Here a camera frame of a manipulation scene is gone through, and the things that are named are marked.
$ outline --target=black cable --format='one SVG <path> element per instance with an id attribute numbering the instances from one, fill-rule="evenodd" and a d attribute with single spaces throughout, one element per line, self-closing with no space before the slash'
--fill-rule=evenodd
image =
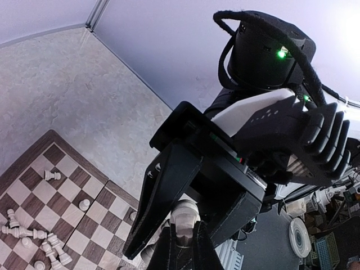
<path id="1" fill-rule="evenodd" d="M 239 238 L 240 232 L 242 232 L 245 235 L 243 238 Z M 239 230 L 236 240 L 241 242 L 241 241 L 245 241 L 246 239 L 248 239 L 248 235 L 246 234 L 246 232 L 244 232 L 244 230 L 242 230 L 242 229 Z"/>
<path id="2" fill-rule="evenodd" d="M 323 84 L 323 85 L 322 85 L 322 89 L 323 89 L 326 93 L 328 93 L 330 96 L 334 97 L 335 99 L 340 100 L 340 101 L 342 101 L 343 103 L 346 103 L 346 99 L 344 99 L 343 97 L 341 97 L 338 93 L 336 93 L 334 90 L 332 90 L 332 89 L 329 88 L 328 86 L 326 86 L 326 85 Z M 360 105 L 357 104 L 357 103 L 348 101 L 348 104 L 360 109 Z"/>
<path id="3" fill-rule="evenodd" d="M 319 190 L 320 188 L 321 188 L 321 187 L 314 187 L 314 188 L 312 188 L 311 190 L 309 190 L 308 192 L 305 192 L 305 193 L 303 193 L 303 194 L 301 194 L 301 195 L 299 195 L 299 196 L 297 196 L 297 197 L 291 198 L 290 200 L 286 200 L 286 201 L 285 201 L 285 204 L 292 203 L 293 201 L 297 201 L 297 200 L 299 200 L 299 199 L 301 199 L 301 198 L 304 198 L 304 197 L 310 195 L 311 193 Z"/>
<path id="4" fill-rule="evenodd" d="M 299 66 L 301 67 L 304 77 L 306 78 L 310 88 L 311 95 L 313 97 L 313 101 L 316 105 L 322 106 L 326 104 L 325 97 L 322 92 L 322 84 L 317 76 L 314 68 L 311 66 L 307 56 L 297 47 L 294 41 L 288 37 L 281 29 L 276 26 L 266 22 L 261 17 L 252 15 L 247 13 L 246 11 L 218 11 L 213 16 L 214 21 L 227 33 L 229 33 L 234 40 L 236 32 L 232 30 L 223 19 L 231 19 L 231 20 L 241 20 L 246 21 L 247 23 L 254 24 L 262 29 L 265 33 L 267 33 L 271 38 L 279 41 L 283 46 L 285 46 L 297 61 Z"/>

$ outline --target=screw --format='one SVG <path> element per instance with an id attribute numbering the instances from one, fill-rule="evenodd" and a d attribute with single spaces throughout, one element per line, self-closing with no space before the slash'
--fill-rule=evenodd
<path id="1" fill-rule="evenodd" d="M 161 170 L 161 166 L 160 166 L 160 163 L 157 163 L 155 165 L 155 169 L 159 172 Z"/>
<path id="2" fill-rule="evenodd" d="M 148 172 L 147 172 L 147 176 L 149 176 L 150 178 L 153 178 L 154 176 L 152 175 L 152 172 L 149 170 Z"/>

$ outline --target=chess board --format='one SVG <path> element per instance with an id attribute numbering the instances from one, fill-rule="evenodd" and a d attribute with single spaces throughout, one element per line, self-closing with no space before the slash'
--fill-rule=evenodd
<path id="1" fill-rule="evenodd" d="M 61 173 L 61 179 L 44 181 L 44 170 Z M 73 259 L 65 270 L 145 269 L 139 256 L 130 261 L 122 255 L 135 210 L 107 184 L 53 143 L 0 196 L 0 225 L 8 226 L 7 210 L 13 209 L 21 226 L 56 234 Z M 78 208 L 84 199 L 91 202 L 86 212 Z M 49 270 L 43 240 L 31 240 L 26 249 L 0 232 L 0 270 L 31 270 L 38 260 Z"/>

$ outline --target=white cylindrical object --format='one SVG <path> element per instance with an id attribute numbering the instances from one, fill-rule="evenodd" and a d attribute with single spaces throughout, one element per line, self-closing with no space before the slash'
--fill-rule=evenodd
<path id="1" fill-rule="evenodd" d="M 131 221 L 135 221 L 135 219 L 136 219 L 136 212 L 132 212 L 131 214 L 130 214 L 130 220 Z"/>
<path id="2" fill-rule="evenodd" d="M 171 212 L 170 223 L 175 224 L 177 245 L 189 248 L 195 223 L 200 221 L 197 205 L 190 200 L 180 200 Z"/>
<path id="3" fill-rule="evenodd" d="M 89 206 L 90 206 L 90 201 L 88 199 L 81 201 L 79 204 L 79 208 L 81 211 L 87 211 L 89 209 Z"/>
<path id="4" fill-rule="evenodd" d="M 36 270 L 45 270 L 45 264 L 41 260 L 38 260 L 35 262 L 34 268 Z"/>
<path id="5" fill-rule="evenodd" d="M 21 243 L 25 248 L 30 248 L 32 246 L 32 241 L 28 237 L 24 237 L 21 239 Z"/>

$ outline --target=electronic equipment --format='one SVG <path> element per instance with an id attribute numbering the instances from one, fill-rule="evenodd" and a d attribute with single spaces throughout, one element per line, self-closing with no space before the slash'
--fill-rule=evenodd
<path id="1" fill-rule="evenodd" d="M 224 19 L 241 22 L 234 31 Z M 204 113 L 181 102 L 151 139 L 160 153 L 145 172 L 129 259 L 185 193 L 217 247 L 273 204 L 339 183 L 357 166 L 360 105 L 321 84 L 314 41 L 258 11 L 219 11 L 214 21 L 231 36 L 219 60 L 224 88 Z M 191 268 L 189 253 L 177 261 Z"/>

